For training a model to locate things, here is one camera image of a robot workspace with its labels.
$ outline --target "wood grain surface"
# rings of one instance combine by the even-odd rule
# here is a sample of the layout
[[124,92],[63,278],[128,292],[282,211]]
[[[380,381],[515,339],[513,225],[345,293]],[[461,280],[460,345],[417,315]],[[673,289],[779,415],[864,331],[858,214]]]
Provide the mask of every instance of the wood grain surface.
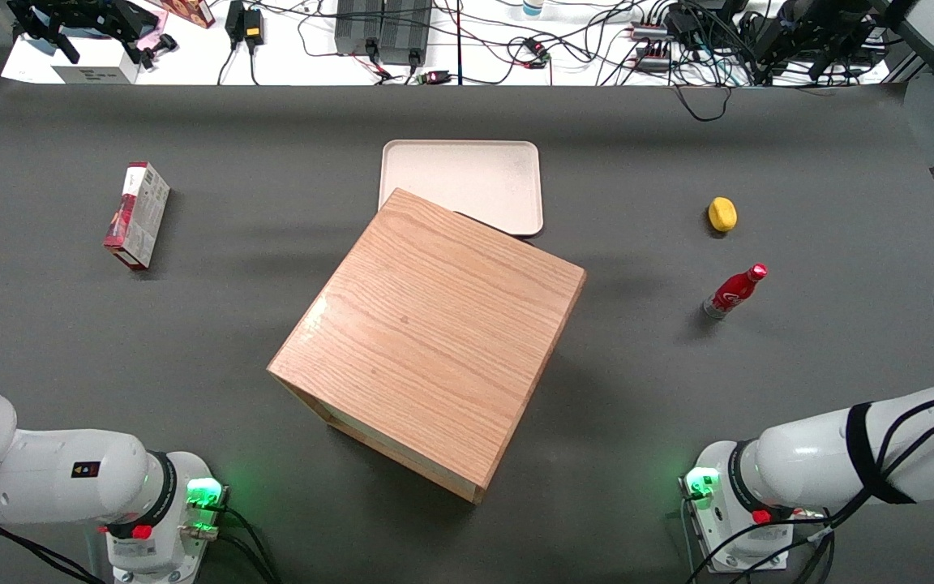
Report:
[[478,502],[583,282],[396,190],[268,369],[323,420]]

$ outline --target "gray tabletop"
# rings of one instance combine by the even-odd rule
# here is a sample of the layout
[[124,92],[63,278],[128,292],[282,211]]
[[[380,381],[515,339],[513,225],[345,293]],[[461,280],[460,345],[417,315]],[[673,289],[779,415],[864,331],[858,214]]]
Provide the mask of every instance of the gray tabletop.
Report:
[[[0,393],[22,428],[204,456],[290,582],[679,583],[675,477],[705,444],[934,384],[934,186],[901,95],[736,90],[698,123],[663,88],[0,80]],[[264,370],[374,214],[396,138],[533,141],[534,243],[589,271],[477,508]],[[141,274],[101,248],[131,160],[175,189]],[[740,212],[725,238],[716,195]],[[707,325],[701,300],[755,262],[756,296]],[[19,531],[84,557],[79,527]],[[254,577],[215,546],[200,581]],[[0,582],[62,581],[0,541]],[[934,582],[934,502],[860,511],[831,582]]]

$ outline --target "plastic tray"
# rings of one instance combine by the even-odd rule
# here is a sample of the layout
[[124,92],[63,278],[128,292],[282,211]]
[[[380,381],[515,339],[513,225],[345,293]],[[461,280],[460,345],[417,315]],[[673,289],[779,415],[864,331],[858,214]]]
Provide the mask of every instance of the plastic tray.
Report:
[[378,209],[396,188],[511,235],[542,229],[538,148],[525,141],[390,141]]

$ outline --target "coca-cola bottle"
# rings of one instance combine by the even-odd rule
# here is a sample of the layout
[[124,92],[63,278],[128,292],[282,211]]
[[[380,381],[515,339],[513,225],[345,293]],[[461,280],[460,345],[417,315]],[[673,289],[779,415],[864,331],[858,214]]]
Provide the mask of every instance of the coca-cola bottle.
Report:
[[715,319],[726,316],[726,313],[734,310],[734,307],[744,302],[752,292],[756,291],[756,284],[759,280],[766,277],[766,266],[763,264],[753,265],[745,273],[734,274],[730,280],[724,281],[714,294],[705,300],[701,307],[705,309],[705,314]]

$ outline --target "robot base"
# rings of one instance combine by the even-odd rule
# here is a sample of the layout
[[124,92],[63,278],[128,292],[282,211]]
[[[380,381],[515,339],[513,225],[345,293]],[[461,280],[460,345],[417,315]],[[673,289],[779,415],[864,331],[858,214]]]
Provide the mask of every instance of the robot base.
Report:
[[208,541],[180,535],[184,525],[214,526],[218,513],[189,506],[186,484],[192,479],[211,477],[208,465],[189,452],[169,452],[175,466],[175,498],[151,539],[115,539],[107,534],[107,548],[114,566],[115,583],[191,584],[200,570]]
[[[707,556],[735,533],[756,523],[730,487],[727,478],[727,461],[730,452],[737,446],[736,441],[717,441],[711,444],[697,458],[693,470],[681,481],[684,495],[692,495],[690,484],[694,480],[703,482],[708,495],[704,499],[690,501],[692,524],[700,540],[701,550]],[[792,543],[792,526],[777,525],[755,529],[742,535],[720,550],[709,563],[709,569],[715,573],[737,573],[751,568],[757,562],[779,548]],[[788,552],[776,556],[756,570],[788,568]]]

